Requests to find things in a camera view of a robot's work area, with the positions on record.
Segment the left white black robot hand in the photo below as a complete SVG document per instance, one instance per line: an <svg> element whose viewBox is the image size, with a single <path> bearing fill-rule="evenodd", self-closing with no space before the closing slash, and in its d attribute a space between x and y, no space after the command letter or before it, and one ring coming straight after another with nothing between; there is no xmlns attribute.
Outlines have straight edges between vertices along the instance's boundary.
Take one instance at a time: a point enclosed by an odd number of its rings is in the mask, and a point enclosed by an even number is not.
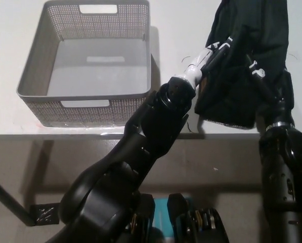
<svg viewBox="0 0 302 243"><path fill-rule="evenodd" d="M200 54L193 59L189 66L200 71L202 77L206 76L214 67L220 64L228 54L233 43L233 38L228 37L223 43L217 42L204 48Z"/></svg>

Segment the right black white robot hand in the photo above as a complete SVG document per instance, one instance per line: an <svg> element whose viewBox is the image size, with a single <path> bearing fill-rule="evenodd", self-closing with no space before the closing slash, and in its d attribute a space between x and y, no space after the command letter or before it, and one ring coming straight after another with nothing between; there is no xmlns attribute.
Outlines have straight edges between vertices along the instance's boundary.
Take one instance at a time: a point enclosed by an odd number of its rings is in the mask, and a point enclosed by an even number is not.
<svg viewBox="0 0 302 243"><path fill-rule="evenodd" d="M295 123L292 118L294 108L294 93L291 74L286 68L270 81L266 72L252 55L246 55L249 78L261 96L262 104L258 106L257 113L262 117L265 129L269 127L290 126Z"/></svg>

